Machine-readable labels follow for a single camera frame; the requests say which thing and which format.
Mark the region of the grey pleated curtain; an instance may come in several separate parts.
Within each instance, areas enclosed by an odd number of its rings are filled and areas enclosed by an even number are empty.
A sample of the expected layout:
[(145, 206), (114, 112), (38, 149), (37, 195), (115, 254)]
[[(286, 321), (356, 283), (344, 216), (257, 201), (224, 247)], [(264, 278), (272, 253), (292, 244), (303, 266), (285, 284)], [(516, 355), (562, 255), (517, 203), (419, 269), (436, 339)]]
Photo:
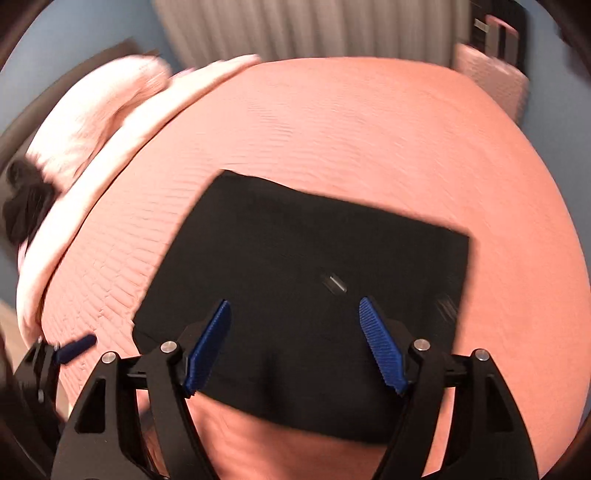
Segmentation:
[(469, 39), (467, 1), (160, 0), (152, 4), (185, 66), (256, 54), (266, 61), (400, 58), (450, 66)]

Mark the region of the dark bed headboard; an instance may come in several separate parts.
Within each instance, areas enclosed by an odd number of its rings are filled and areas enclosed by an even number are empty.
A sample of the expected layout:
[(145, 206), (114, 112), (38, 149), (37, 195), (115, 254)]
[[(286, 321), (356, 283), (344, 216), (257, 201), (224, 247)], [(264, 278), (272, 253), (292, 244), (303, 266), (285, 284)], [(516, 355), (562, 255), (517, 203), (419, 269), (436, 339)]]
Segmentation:
[(45, 89), (1, 131), (1, 171), (5, 170), (12, 157), (77, 81), (112, 60), (141, 53), (138, 44), (132, 38), (127, 38), (78, 64)]

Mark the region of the black garment by pillow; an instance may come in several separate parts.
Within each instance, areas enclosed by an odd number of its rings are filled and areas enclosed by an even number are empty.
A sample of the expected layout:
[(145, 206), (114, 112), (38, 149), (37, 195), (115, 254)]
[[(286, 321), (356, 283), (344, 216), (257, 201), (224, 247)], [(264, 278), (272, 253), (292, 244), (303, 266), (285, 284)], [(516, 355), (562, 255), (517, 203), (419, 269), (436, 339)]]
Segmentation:
[(17, 157), (8, 165), (6, 181), (10, 195), (2, 207), (2, 218), (8, 241), (20, 247), (34, 239), (60, 190), (26, 157)]

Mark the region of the black pants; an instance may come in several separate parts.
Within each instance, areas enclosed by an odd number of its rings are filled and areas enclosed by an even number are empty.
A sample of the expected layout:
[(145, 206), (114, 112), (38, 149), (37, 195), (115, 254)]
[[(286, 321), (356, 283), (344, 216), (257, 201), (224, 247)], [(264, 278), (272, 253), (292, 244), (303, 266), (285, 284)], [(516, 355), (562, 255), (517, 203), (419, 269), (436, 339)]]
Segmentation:
[(469, 245), (441, 226), (225, 171), (186, 217), (132, 337), (148, 352), (228, 301), (208, 397), (276, 424), (384, 444), (401, 403), (363, 336), (360, 300), (450, 350)]

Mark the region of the orange quilted bedspread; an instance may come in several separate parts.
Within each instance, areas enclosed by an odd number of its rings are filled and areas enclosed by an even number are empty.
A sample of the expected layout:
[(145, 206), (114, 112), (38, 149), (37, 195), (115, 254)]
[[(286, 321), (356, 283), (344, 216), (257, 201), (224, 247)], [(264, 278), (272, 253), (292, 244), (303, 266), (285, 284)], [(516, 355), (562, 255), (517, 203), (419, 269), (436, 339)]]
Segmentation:
[(75, 400), (100, 354), (133, 355), (132, 318), (184, 216), (220, 170), (370, 204), (474, 240), (455, 349), (488, 349), (548, 471), (590, 381), (590, 286), (562, 196), (519, 127), (466, 77), (372, 58), (263, 63), (164, 126), (99, 198), (45, 294), (52, 342), (85, 331)]

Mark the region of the light pink folded blanket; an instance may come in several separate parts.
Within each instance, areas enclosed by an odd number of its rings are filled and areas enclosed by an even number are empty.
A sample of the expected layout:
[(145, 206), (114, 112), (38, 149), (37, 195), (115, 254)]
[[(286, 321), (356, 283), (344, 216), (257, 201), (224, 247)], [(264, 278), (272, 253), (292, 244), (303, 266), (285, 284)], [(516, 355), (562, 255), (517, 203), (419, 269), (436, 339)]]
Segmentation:
[(122, 116), (118, 128), (71, 188), (60, 191), (34, 239), (17, 247), (16, 313), (26, 344), (32, 344), (42, 333), (42, 298), (57, 264), (110, 183), (172, 118), (260, 61), (259, 56), (250, 54), (179, 73), (171, 70), (164, 90)]

